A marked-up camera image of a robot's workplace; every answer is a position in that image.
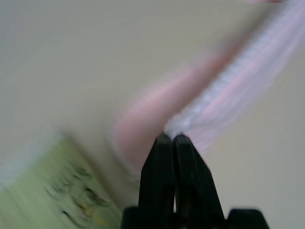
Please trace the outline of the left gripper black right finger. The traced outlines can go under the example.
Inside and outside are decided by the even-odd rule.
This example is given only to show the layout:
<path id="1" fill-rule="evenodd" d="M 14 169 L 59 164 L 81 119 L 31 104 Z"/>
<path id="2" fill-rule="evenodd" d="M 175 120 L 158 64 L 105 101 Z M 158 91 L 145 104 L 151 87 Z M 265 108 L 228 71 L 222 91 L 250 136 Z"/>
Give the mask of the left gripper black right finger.
<path id="1" fill-rule="evenodd" d="M 212 173 L 185 135 L 174 139 L 177 210 L 183 215 L 223 215 Z"/>

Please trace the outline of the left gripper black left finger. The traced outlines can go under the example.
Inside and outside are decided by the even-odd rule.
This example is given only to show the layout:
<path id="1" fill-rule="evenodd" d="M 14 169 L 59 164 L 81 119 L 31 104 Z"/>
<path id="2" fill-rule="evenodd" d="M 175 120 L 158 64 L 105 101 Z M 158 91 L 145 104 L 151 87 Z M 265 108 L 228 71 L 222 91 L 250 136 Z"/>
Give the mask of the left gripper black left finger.
<path id="1" fill-rule="evenodd" d="M 174 195 L 173 143 L 167 135 L 161 134 L 142 168 L 138 206 L 172 213 Z"/>

